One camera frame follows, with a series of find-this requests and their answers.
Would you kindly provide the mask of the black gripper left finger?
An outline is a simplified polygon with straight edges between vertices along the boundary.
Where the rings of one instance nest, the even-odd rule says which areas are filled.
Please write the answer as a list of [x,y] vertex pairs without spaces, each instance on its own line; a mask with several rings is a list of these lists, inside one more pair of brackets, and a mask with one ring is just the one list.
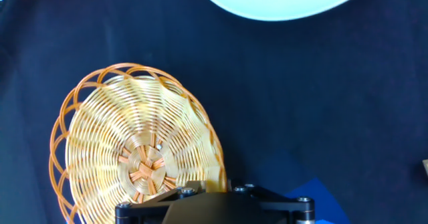
[[164,217],[175,201],[206,193],[208,187],[208,181],[188,181],[184,187],[177,187],[144,203],[124,201],[115,206],[115,224],[144,223],[148,217]]

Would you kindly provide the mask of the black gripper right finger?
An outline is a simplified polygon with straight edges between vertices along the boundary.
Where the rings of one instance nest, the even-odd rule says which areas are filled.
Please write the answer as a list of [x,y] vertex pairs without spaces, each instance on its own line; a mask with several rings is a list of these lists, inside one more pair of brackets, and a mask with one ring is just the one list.
[[271,223],[315,224],[315,201],[310,197],[289,198],[254,184],[230,184],[230,191],[249,197]]

